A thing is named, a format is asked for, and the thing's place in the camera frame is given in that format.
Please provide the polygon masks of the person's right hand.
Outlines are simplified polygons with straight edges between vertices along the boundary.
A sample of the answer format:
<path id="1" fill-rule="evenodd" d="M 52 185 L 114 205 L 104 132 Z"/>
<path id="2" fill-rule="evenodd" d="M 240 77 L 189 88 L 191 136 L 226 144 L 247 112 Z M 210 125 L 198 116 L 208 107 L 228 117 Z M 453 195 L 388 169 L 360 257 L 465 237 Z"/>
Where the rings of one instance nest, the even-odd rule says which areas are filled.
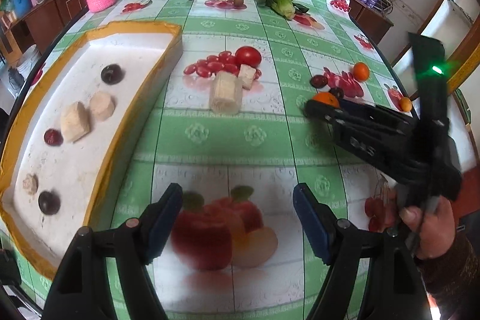
<path id="1" fill-rule="evenodd" d="M 440 196 L 433 213 L 423 214 L 413 205 L 398 212 L 411 231 L 419 230 L 420 241 L 415 252 L 417 258 L 428 260 L 441 257 L 452 246 L 456 237 L 456 223 L 451 206 L 447 198 Z"/>

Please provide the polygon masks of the right forearm brown sleeve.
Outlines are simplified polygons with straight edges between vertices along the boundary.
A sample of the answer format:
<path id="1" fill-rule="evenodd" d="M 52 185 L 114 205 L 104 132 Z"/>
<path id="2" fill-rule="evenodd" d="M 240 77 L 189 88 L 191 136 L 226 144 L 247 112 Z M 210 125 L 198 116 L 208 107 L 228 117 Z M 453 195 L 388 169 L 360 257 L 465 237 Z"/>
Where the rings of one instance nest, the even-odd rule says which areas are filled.
<path id="1" fill-rule="evenodd" d="M 465 234 L 457 234 L 441 257 L 415 263 L 441 319 L 480 319 L 479 256 Z"/>

